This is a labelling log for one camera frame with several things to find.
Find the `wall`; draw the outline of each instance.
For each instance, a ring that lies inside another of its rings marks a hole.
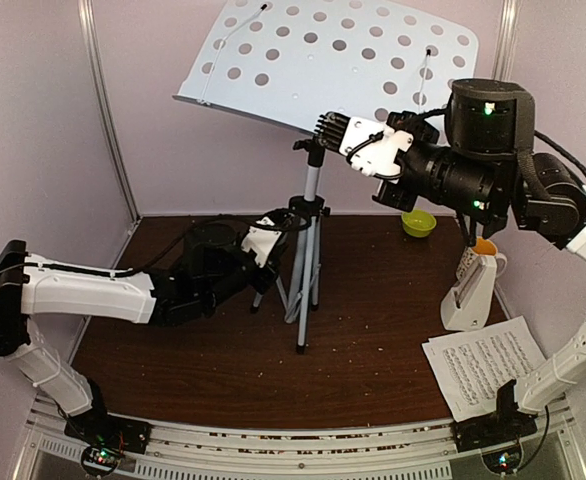
[[[586,1],[522,3],[513,80],[535,96],[537,128],[586,164]],[[586,319],[586,264],[535,234],[497,240],[510,259],[507,299],[549,355]],[[586,381],[569,400],[586,440]]]
[[[306,159],[291,151],[299,134],[171,98],[224,3],[95,2],[122,153],[145,214],[258,213],[284,206],[302,190]],[[481,44],[477,73],[491,75],[501,2],[401,3],[476,32]],[[328,158],[321,194],[334,211],[392,213],[371,201],[376,189],[375,181],[346,168],[343,159]]]
[[[114,260],[128,219],[94,99],[77,1],[0,2],[0,250],[21,238],[51,258]],[[78,319],[40,323],[68,352]],[[33,395],[0,359],[0,479]]]

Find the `table top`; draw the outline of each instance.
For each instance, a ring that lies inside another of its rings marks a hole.
[[[144,219],[120,266],[148,261],[192,221]],[[284,323],[277,291],[251,315],[247,290],[213,318],[177,328],[94,319],[74,367],[100,385],[112,412],[156,420],[312,429],[449,417],[421,344],[447,333],[440,302],[464,247],[453,218],[438,223],[418,240],[398,216],[323,220],[320,309],[305,355],[295,353],[297,324]],[[494,300],[489,321],[504,319]]]

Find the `metal corner post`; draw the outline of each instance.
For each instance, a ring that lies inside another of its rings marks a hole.
[[[117,139],[115,130],[115,123],[111,113],[111,105],[106,92],[106,83],[104,81],[104,72],[102,70],[102,61],[100,59],[100,49],[97,41],[97,32],[95,29],[95,19],[93,17],[93,1],[92,0],[78,0],[80,23],[82,26],[82,34],[84,36],[84,43],[91,65],[91,73],[93,76],[93,83],[95,85],[95,93],[97,95],[98,104],[100,107],[100,118],[102,120],[102,128],[104,136],[108,145],[111,161],[115,167],[118,184],[126,206],[131,217],[132,222],[136,222],[140,218],[140,212],[135,203],[133,190],[129,182],[124,160],[122,159],[122,152],[120,144]]]
[[[495,80],[508,81],[511,78],[517,40],[517,20],[522,2],[523,0],[503,0],[502,20],[493,65]]]

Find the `white cup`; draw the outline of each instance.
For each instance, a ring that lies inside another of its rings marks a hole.
[[[508,264],[508,259],[506,255],[500,253],[497,249],[497,245],[495,245],[490,240],[485,240],[482,237],[477,238],[477,243],[474,247],[466,247],[464,253],[462,254],[462,258],[460,259],[460,264],[457,267],[455,272],[455,276],[458,280],[460,280],[471,264],[475,261],[477,257],[480,255],[489,255],[495,257],[495,261],[497,262],[497,277],[504,273],[506,270],[506,266]]]

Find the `paper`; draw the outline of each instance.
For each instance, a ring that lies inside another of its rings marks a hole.
[[[457,422],[495,411],[498,389],[544,362],[524,317],[432,338],[422,348]]]

